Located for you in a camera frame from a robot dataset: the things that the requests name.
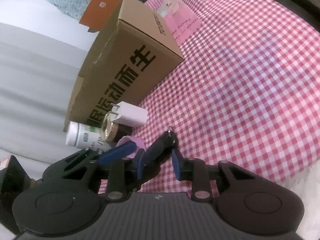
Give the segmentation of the white curtain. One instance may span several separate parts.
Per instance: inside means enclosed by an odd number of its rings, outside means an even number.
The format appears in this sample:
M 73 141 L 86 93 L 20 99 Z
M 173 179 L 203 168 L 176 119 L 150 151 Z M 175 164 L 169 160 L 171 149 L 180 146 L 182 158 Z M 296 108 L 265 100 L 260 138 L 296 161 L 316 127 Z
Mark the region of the white curtain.
M 53 38 L 1 24 L 1 149 L 54 163 L 65 145 L 67 107 L 87 52 Z

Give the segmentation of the pink paper card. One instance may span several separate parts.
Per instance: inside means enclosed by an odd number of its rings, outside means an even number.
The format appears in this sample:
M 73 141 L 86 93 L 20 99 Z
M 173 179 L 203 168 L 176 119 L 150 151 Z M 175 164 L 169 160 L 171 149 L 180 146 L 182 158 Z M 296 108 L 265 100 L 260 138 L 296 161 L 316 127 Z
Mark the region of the pink paper card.
M 164 18 L 179 46 L 191 38 L 202 24 L 195 12 L 182 0 L 163 0 L 158 13 Z

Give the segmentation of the white vitamin bottle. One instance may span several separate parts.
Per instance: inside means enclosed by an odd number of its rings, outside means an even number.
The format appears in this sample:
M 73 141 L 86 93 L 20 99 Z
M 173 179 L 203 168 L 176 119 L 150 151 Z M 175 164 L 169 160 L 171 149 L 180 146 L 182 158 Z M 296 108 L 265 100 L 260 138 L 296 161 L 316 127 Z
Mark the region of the white vitamin bottle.
M 66 145 L 94 151 L 108 151 L 112 147 L 100 136 L 101 129 L 71 121 L 66 134 Z

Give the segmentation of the gold lid cosmetic jar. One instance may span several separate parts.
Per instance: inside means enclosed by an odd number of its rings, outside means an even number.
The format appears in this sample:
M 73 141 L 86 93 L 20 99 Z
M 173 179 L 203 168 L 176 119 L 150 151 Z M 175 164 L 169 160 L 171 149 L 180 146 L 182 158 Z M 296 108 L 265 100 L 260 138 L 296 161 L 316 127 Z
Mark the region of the gold lid cosmetic jar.
M 132 127 L 118 124 L 112 121 L 111 117 L 111 112 L 108 112 L 101 125 L 100 137 L 103 142 L 118 143 L 122 137 L 132 134 Z

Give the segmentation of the purple plastic lid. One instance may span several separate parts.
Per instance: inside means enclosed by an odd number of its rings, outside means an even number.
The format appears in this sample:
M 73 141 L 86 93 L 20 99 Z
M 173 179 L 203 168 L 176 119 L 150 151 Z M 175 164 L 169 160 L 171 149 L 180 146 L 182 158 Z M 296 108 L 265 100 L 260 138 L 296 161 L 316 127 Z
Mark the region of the purple plastic lid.
M 127 155 L 127 158 L 133 159 L 139 150 L 145 150 L 146 151 L 146 145 L 143 139 L 133 136 L 124 136 L 122 137 L 116 144 L 116 146 L 121 145 L 127 145 L 130 146 L 130 149 L 132 150 L 129 155 Z

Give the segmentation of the white power adapter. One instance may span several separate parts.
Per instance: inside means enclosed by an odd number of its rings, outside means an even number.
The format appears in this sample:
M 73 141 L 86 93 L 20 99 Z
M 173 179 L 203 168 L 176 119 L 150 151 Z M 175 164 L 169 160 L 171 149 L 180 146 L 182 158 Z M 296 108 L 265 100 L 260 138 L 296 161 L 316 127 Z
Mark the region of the white power adapter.
M 111 106 L 112 122 L 129 127 L 144 126 L 147 122 L 148 111 L 144 108 L 123 101 L 117 104 L 112 103 Z

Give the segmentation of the brown cardboard box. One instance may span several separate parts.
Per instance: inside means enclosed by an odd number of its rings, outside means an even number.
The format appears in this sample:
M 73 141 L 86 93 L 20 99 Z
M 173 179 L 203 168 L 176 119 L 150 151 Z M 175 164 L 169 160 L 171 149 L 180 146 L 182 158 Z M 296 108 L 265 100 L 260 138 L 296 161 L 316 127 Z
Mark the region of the brown cardboard box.
M 78 72 L 63 129 L 71 121 L 98 127 L 112 104 L 139 104 L 183 60 L 164 18 L 139 0 L 123 0 Z

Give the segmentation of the orange Philips box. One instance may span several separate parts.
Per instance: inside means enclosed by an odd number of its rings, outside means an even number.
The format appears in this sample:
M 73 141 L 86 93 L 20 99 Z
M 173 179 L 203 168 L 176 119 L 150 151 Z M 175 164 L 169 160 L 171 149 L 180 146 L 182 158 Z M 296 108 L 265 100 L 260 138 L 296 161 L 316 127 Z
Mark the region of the orange Philips box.
M 122 0 L 91 0 L 79 23 L 93 31 L 100 31 Z

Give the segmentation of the black key fob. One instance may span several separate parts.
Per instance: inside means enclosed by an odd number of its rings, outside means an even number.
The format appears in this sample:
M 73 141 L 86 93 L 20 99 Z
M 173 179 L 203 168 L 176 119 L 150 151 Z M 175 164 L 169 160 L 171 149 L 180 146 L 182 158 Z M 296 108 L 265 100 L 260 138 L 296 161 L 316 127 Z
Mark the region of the black key fob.
M 177 135 L 172 126 L 161 134 L 142 154 L 138 164 L 138 179 L 145 183 L 159 174 L 161 165 L 171 156 L 178 143 Z

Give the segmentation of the red checkered tablecloth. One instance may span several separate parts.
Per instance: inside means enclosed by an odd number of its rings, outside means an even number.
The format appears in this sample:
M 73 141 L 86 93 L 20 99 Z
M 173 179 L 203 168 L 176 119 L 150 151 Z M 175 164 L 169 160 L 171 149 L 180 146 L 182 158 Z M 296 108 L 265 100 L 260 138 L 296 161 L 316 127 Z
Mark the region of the red checkered tablecloth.
M 151 145 L 172 127 L 183 156 L 277 183 L 317 162 L 319 32 L 273 0 L 182 1 L 201 27 L 141 102 L 148 122 L 133 136 Z

